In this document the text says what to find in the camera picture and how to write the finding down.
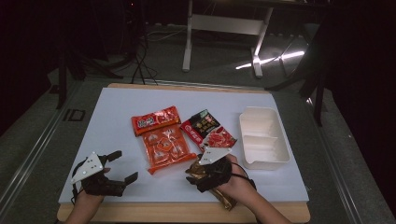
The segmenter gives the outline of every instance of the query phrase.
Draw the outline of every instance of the white divided tray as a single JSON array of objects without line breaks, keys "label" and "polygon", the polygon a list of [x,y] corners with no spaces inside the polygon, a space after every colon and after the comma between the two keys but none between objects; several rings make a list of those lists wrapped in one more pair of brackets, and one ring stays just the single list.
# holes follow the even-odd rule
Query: white divided tray
[{"label": "white divided tray", "polygon": [[290,160],[279,115],[272,108],[248,106],[239,117],[244,165],[275,170]]}]

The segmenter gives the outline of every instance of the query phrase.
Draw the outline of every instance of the table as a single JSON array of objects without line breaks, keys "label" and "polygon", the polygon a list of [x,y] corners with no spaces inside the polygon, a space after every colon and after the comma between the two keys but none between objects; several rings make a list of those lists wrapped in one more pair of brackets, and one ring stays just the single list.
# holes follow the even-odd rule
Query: table
[{"label": "table", "polygon": [[251,49],[252,56],[252,67],[256,77],[262,77],[261,60],[259,58],[259,52],[262,47],[262,41],[264,40],[267,27],[269,25],[271,15],[274,8],[284,8],[292,10],[327,10],[329,4],[312,4],[306,3],[305,1],[299,0],[258,0],[250,1],[254,4],[258,4],[261,7],[268,7],[265,18],[259,20],[248,20],[248,19],[237,19],[237,18],[226,18],[209,15],[199,15],[192,13],[192,0],[189,0],[188,8],[188,20],[187,20],[187,42],[184,51],[183,67],[184,72],[190,71],[191,63],[191,30],[207,30],[207,31],[218,31],[227,33],[236,33],[242,35],[256,35],[257,43],[254,48]]},{"label": "table", "polygon": [[[128,84],[111,84],[109,88],[134,88],[149,90],[178,90],[178,91],[217,91],[214,89],[191,88],[191,87],[157,87],[139,86]],[[251,92],[262,93],[264,91],[237,91],[222,90],[222,92]],[[276,202],[273,205],[282,214],[293,222],[304,223],[309,221],[310,214],[306,202]],[[58,211],[58,218],[65,220],[71,212],[71,203],[62,203]],[[255,217],[246,207],[238,204],[232,212],[226,211],[219,202],[208,203],[107,203],[104,202],[97,215],[92,221],[108,222],[194,222],[194,223],[255,223]]]}]

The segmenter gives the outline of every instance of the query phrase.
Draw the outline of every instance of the desk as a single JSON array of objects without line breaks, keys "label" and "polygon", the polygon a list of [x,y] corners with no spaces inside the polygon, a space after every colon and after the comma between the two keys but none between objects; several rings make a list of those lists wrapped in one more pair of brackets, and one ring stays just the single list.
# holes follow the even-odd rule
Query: desk
[{"label": "desk", "polygon": [[251,49],[252,67],[256,77],[262,77],[262,68],[260,64],[259,52],[262,47],[267,27],[274,8],[293,9],[293,10],[323,10],[328,4],[308,4],[300,0],[258,0],[250,1],[259,4],[261,7],[268,7],[265,18],[259,20],[247,20],[236,18],[225,18],[208,15],[198,15],[192,13],[192,0],[189,0],[188,20],[187,20],[187,42],[184,51],[183,67],[184,72],[190,71],[191,63],[191,30],[207,30],[227,33],[236,33],[242,35],[256,35],[257,44]]},{"label": "desk", "polygon": [[[149,89],[149,90],[170,90],[170,91],[216,91],[214,89],[203,89],[203,88],[174,88],[174,87],[157,87],[157,86],[139,86],[139,85],[126,85],[126,84],[111,84],[108,86],[109,88],[134,88],[134,89]],[[219,94],[228,94],[224,93],[226,90],[221,91]],[[234,92],[242,92],[242,93],[257,93],[257,94],[265,94],[267,92],[263,91],[233,91],[233,90],[227,90],[227,92],[230,92],[231,94]],[[123,100],[126,98],[134,98],[133,96],[125,96],[123,95],[121,97]],[[97,115],[92,116],[93,119],[98,119]],[[114,130],[114,135],[120,135],[120,130]],[[99,143],[95,143],[92,141],[92,139],[86,140],[84,137],[83,142],[81,143],[81,147],[90,147],[90,148],[97,148],[100,150],[100,147],[97,146]],[[260,181],[258,180],[258,189],[260,189]],[[134,186],[128,187],[127,189],[136,189]],[[194,192],[194,195],[200,195],[198,192],[191,191],[189,192]],[[108,222],[206,222],[206,223],[213,223],[213,222],[228,222],[228,223],[254,223],[256,222],[255,217],[246,209],[246,207],[242,205],[237,205],[231,212],[226,211],[219,202],[216,202],[214,200],[213,202],[208,202],[206,200],[203,200],[202,202],[188,202],[188,200],[184,200],[184,202],[178,201],[178,202],[171,202],[169,203],[168,201],[163,201],[163,202],[156,202],[152,201],[149,203],[142,203],[142,202],[136,202],[136,203],[130,203],[130,202],[111,202],[114,198],[111,197],[106,197],[109,199],[109,201],[105,201],[100,209],[97,215],[93,218],[93,221],[108,221]],[[284,214],[287,218],[292,220],[293,222],[307,222],[310,219],[310,214],[306,205],[306,202],[303,202],[303,200],[306,200],[304,198],[304,195],[300,197],[297,195],[297,199],[293,199],[293,202],[276,202],[273,203],[273,205],[282,213]],[[58,218],[60,220],[65,220],[69,213],[71,212],[73,205],[71,203],[65,203],[66,200],[61,204],[60,209],[58,211]]]}]

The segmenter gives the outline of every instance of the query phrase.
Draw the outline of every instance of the floor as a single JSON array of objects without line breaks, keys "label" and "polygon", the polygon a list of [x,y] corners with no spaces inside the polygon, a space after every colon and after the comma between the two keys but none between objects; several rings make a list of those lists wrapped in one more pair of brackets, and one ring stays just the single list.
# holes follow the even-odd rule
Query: floor
[{"label": "floor", "polygon": [[[262,64],[264,78],[261,79],[254,76],[249,66],[255,38],[246,35],[194,32],[191,70],[182,72],[185,35],[184,26],[148,28],[148,47],[143,48],[142,40],[137,57],[143,61],[142,77],[147,84],[262,89],[286,78],[276,60],[290,40],[282,35],[265,38],[261,59],[273,60]],[[306,47],[304,40],[297,38],[288,52],[306,50]],[[119,55],[111,57],[114,61],[119,59]],[[286,60],[288,73],[300,59]],[[136,63],[130,63],[113,69],[122,79],[106,77],[91,68],[87,68],[84,81],[68,76],[68,100],[62,109],[56,109],[58,95],[47,92],[1,136],[1,223],[56,221],[59,195],[101,89],[113,82],[130,83],[136,68]],[[49,74],[54,85],[58,83],[57,75],[58,70]],[[134,83],[142,82],[136,73]],[[282,98],[283,93],[295,93],[300,86],[301,83],[295,83],[275,95]],[[85,111],[85,118],[67,120],[67,110]],[[287,122],[291,113],[293,111],[284,112],[285,125],[301,136],[309,134],[304,132],[304,127]],[[301,149],[315,149],[321,144],[324,147],[318,148],[326,149],[299,159],[301,163],[315,162],[311,164],[315,170],[308,165],[302,168],[311,199],[308,203],[310,223],[396,223],[328,90],[321,117],[323,126],[311,130],[322,137],[321,142],[299,141],[298,134],[290,139]]]}]

